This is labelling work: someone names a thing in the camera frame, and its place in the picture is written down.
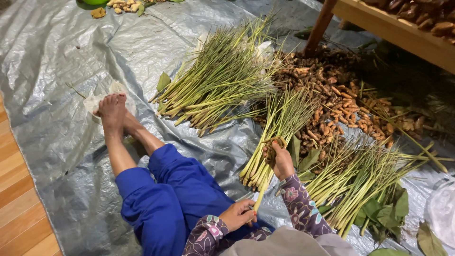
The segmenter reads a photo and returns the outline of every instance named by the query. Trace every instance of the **wooden floor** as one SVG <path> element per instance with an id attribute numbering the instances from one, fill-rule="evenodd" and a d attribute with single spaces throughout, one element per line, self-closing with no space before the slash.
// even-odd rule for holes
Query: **wooden floor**
<path id="1" fill-rule="evenodd" d="M 0 97 L 0 255 L 61 256 Z"/>

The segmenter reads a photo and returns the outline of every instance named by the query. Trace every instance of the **hand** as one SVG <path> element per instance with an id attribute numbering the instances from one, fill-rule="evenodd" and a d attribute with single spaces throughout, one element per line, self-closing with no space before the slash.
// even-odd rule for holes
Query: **hand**
<path id="1" fill-rule="evenodd" d="M 292 176 L 294 171 L 294 165 L 292 164 L 291 154 L 285 148 L 281 148 L 276 141 L 272 142 L 272 148 L 277 153 L 274 161 L 270 161 L 268 164 L 272 167 L 273 172 L 280 181 Z M 263 156 L 267 156 L 267 147 L 263 149 Z"/>
<path id="2" fill-rule="evenodd" d="M 219 218 L 224 221 L 229 232 L 236 231 L 242 225 L 248 223 L 252 227 L 252 222 L 256 222 L 256 211 L 250 210 L 249 206 L 253 206 L 254 201 L 244 199 L 238 203 L 233 203 L 226 211 L 220 214 Z"/>

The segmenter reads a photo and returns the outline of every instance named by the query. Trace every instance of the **woman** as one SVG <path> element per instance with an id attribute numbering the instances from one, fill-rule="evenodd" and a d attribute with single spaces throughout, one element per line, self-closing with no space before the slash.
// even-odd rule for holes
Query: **woman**
<path id="1" fill-rule="evenodd" d="M 133 226 L 143 255 L 357 255 L 332 233 L 301 186 L 285 149 L 273 145 L 277 152 L 273 171 L 281 181 L 294 228 L 283 226 L 273 233 L 274 228 L 250 210 L 254 201 L 235 203 L 227 197 L 204 166 L 149 133 L 125 109 L 125 101 L 123 93 L 110 94 L 94 114 L 101 117 L 123 198 L 121 215 Z M 148 169 L 138 167 L 123 146 L 124 132 L 150 155 Z"/>

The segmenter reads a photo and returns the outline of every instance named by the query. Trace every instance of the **wooden table leg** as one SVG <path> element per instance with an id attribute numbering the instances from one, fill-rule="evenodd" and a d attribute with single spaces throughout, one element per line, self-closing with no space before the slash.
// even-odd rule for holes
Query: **wooden table leg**
<path id="1" fill-rule="evenodd" d="M 321 12 L 319 13 L 316 24 L 314 24 L 313 30 L 311 31 L 310 37 L 308 38 L 307 45 L 303 52 L 305 53 L 305 58 L 311 58 L 318 47 L 319 42 L 321 41 L 327 26 L 334 14 L 332 9 L 338 0 L 325 0 L 322 5 Z"/>

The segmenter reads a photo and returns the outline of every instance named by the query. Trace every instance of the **purple floral shirt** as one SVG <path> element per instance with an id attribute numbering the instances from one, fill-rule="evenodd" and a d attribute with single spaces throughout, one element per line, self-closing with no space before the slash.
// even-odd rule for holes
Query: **purple floral shirt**
<path id="1" fill-rule="evenodd" d="M 295 229 L 312 237 L 332 233 L 332 229 L 319 213 L 314 201 L 310 199 L 308 192 L 301 185 L 296 174 L 281 181 L 279 187 Z M 199 219 L 196 227 L 191 231 L 183 255 L 215 255 L 233 244 L 233 241 L 223 239 L 228 233 L 229 229 L 222 219 L 213 215 L 206 215 Z M 268 228 L 262 227 L 251 232 L 244 239 L 262 241 L 271 234 Z"/>

